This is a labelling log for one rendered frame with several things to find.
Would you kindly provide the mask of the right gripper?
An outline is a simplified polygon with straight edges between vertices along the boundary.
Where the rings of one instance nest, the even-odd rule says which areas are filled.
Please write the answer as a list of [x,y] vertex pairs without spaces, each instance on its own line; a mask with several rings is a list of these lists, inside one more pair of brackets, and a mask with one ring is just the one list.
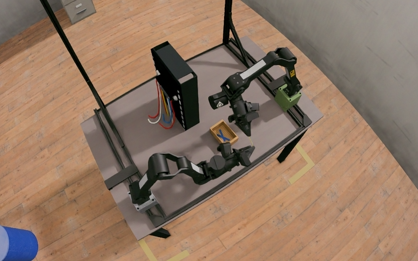
[[[250,166],[251,162],[249,158],[252,155],[254,149],[255,149],[255,146],[251,147],[250,145],[241,149],[232,148],[233,150],[232,153],[234,153],[235,156],[226,160],[226,165],[225,165],[226,172],[227,171],[230,172],[232,168],[234,168],[235,166],[239,166],[240,164],[246,167]],[[240,162],[240,164],[238,162]]]

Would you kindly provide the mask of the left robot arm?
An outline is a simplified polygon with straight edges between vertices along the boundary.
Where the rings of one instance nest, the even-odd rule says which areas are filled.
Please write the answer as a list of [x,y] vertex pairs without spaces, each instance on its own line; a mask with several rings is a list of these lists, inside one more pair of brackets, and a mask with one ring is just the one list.
[[[286,75],[283,78],[287,87],[283,91],[292,98],[302,89],[302,85],[296,77],[294,67],[296,62],[297,58],[287,47],[278,47],[275,51],[268,52],[265,57],[245,71],[229,76],[220,86],[222,91],[208,97],[210,106],[215,110],[228,103],[243,99],[241,94],[250,86],[250,83],[274,65],[285,67]],[[246,101],[245,105],[248,112],[259,110],[258,103]]]

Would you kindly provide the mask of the black rack frame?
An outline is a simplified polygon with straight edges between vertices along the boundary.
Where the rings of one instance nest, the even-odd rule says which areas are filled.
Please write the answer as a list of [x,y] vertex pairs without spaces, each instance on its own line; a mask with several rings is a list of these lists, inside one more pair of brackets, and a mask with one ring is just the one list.
[[178,82],[179,79],[190,73],[193,75],[193,78],[183,83],[179,82],[181,85],[185,123],[188,130],[200,123],[197,75],[168,41],[153,47],[153,49]]

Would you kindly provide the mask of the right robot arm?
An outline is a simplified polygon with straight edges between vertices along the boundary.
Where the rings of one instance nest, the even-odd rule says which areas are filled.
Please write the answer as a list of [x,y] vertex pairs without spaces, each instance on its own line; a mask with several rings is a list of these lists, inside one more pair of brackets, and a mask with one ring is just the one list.
[[[139,206],[150,200],[151,187],[157,180],[166,180],[174,178],[178,173],[184,173],[190,176],[195,184],[203,185],[210,180],[217,179],[226,173],[224,168],[227,159],[234,157],[231,152],[231,143],[220,143],[217,151],[222,156],[215,155],[211,157],[210,162],[201,161],[197,165],[188,160],[185,156],[176,156],[170,152],[155,153],[149,157],[148,170],[138,181],[134,181],[129,185],[129,190],[133,204]],[[178,171],[170,174],[167,159],[176,162]],[[153,179],[153,180],[152,180]]]

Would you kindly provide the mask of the tan open box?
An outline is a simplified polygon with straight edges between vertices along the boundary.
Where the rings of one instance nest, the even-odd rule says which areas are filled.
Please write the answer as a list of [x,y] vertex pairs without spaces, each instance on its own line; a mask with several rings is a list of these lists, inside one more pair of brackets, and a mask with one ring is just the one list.
[[[224,142],[223,138],[217,136],[217,134],[221,135],[219,130],[221,130],[223,136],[230,139],[230,141],[226,140]],[[238,136],[233,132],[233,130],[231,130],[231,128],[223,120],[219,121],[214,126],[212,126],[210,128],[210,133],[215,137],[215,139],[219,143],[230,142],[231,145],[233,145],[234,143],[236,143],[238,141]]]

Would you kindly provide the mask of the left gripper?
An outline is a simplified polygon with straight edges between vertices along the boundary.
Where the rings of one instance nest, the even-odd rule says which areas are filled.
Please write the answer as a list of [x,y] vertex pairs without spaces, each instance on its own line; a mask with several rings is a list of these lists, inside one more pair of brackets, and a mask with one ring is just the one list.
[[232,108],[234,114],[228,117],[228,121],[229,123],[231,123],[235,120],[235,125],[237,125],[238,128],[240,128],[247,135],[247,137],[250,137],[250,124],[252,120],[258,118],[259,116],[258,112],[256,111],[248,112],[245,103],[246,101],[244,101],[243,99],[230,103],[229,107]]

